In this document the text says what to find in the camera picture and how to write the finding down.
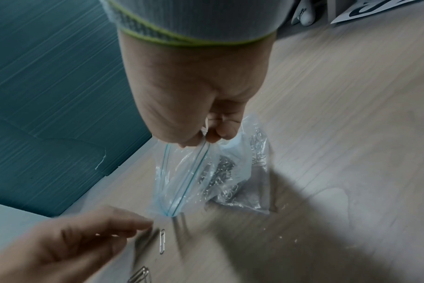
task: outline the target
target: wooden table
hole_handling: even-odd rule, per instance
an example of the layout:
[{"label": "wooden table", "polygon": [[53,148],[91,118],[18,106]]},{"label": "wooden table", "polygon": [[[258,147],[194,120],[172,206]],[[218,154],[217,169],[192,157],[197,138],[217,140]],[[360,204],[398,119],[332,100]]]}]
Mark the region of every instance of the wooden table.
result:
[{"label": "wooden table", "polygon": [[[272,148],[269,216],[208,205],[136,266],[167,282],[424,282],[424,2],[276,43],[247,112]],[[145,214],[154,161],[97,203]]]}]

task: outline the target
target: gray sleeve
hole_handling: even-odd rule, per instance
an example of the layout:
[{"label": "gray sleeve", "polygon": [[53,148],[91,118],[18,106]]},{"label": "gray sleeve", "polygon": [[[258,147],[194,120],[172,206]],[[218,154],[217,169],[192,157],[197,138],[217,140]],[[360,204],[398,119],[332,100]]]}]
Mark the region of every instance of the gray sleeve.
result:
[{"label": "gray sleeve", "polygon": [[274,32],[294,0],[100,0],[120,29],[175,45],[239,44]]}]

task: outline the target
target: plastic bag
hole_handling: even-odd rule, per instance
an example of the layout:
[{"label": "plastic bag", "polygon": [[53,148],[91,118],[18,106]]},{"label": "plastic bag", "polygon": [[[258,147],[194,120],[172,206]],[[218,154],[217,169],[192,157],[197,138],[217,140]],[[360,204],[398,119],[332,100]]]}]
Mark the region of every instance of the plastic bag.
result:
[{"label": "plastic bag", "polygon": [[269,209],[268,143],[255,116],[243,119],[237,136],[196,147],[158,142],[150,212],[174,217],[215,202]]},{"label": "plastic bag", "polygon": [[210,144],[203,139],[200,145],[184,149],[158,142],[154,152],[157,165],[150,211],[165,216],[202,207],[223,189],[251,176],[251,145],[243,132],[230,141]]},{"label": "plastic bag", "polygon": [[251,178],[233,187],[231,191],[222,191],[213,198],[213,201],[222,205],[249,208],[269,214],[268,138],[255,115],[249,115],[243,119],[241,130],[249,137],[250,141],[252,151]]}]

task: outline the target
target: teal panel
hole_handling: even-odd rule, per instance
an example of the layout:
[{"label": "teal panel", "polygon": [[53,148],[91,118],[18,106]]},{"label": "teal panel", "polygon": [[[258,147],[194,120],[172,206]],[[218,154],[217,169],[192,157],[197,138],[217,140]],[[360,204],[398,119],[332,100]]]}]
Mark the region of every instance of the teal panel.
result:
[{"label": "teal panel", "polygon": [[150,137],[97,0],[0,0],[0,204],[59,215]]}]

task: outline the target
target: hand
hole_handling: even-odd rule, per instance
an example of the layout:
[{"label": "hand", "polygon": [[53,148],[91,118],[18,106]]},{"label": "hand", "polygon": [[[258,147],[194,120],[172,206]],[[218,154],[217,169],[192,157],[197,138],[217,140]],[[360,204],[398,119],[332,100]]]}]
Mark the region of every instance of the hand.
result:
[{"label": "hand", "polygon": [[113,207],[44,222],[0,253],[0,283],[84,282],[152,225]]},{"label": "hand", "polygon": [[237,134],[246,103],[267,73],[275,40],[230,47],[175,48],[119,32],[123,63],[137,108],[151,133],[195,146],[209,118],[206,139]]}]

